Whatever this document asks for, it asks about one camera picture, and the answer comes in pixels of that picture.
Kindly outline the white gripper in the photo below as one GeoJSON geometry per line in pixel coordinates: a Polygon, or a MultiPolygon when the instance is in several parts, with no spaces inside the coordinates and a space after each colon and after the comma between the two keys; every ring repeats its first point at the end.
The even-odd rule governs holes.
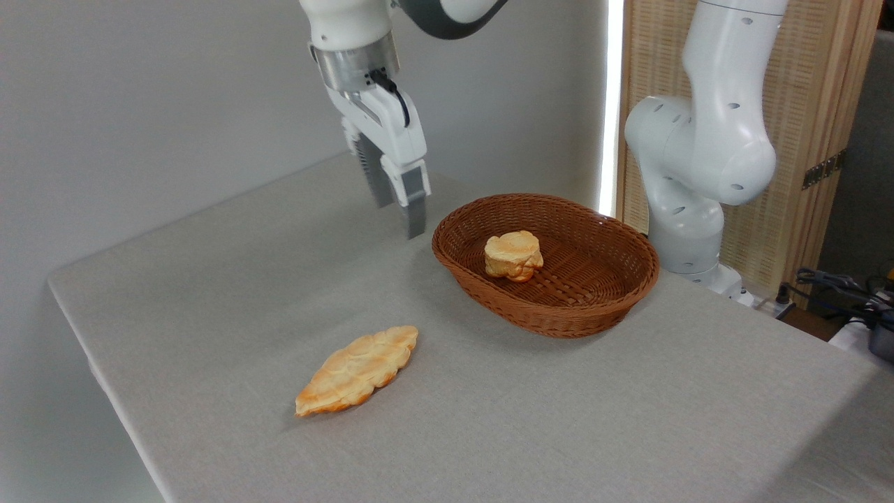
{"type": "Polygon", "coordinates": [[[326,89],[342,113],[349,150],[360,162],[376,206],[399,204],[406,238],[422,235],[427,227],[431,194],[427,141],[411,97],[401,92],[387,73],[370,73],[370,87],[360,92],[326,89]]]}

